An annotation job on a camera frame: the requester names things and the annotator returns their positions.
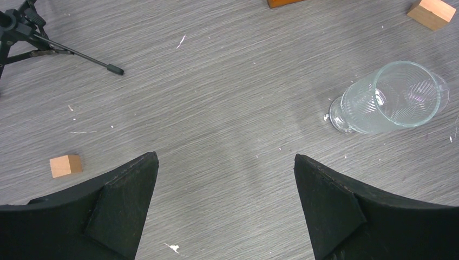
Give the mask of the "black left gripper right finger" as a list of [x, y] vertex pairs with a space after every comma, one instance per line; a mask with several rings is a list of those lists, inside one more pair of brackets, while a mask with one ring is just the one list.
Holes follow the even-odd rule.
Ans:
[[316, 259], [458, 259], [458, 207], [402, 197], [297, 154]]

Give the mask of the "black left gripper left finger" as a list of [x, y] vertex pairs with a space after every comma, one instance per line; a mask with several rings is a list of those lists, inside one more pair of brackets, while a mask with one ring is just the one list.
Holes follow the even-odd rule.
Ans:
[[147, 152], [25, 205], [2, 205], [1, 259], [134, 259], [158, 169]]

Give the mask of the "clear ribbed tumbler glass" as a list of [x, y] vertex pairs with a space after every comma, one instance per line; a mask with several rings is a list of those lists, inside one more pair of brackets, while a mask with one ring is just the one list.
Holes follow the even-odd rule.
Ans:
[[426, 124], [444, 110], [453, 84], [411, 61], [390, 62], [348, 87], [329, 108], [342, 133], [379, 134]]

